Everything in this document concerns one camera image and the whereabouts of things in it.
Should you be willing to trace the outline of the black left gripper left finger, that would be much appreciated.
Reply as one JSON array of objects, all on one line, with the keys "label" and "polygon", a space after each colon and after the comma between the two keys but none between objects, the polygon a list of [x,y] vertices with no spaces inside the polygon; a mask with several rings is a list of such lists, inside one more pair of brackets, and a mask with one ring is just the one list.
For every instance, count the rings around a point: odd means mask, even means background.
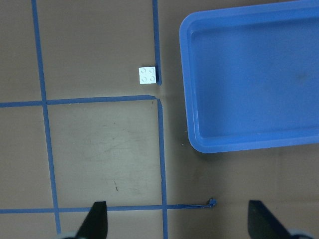
[{"label": "black left gripper left finger", "polygon": [[108,218],[106,201],[95,202],[76,233],[76,239],[106,239]]}]

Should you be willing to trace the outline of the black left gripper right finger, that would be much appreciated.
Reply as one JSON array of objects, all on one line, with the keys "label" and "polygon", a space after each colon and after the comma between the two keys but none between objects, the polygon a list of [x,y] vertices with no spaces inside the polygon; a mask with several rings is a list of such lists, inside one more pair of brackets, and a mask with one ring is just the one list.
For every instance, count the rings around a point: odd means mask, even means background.
[{"label": "black left gripper right finger", "polygon": [[290,239],[291,234],[259,200],[248,203],[248,233],[251,239]]}]

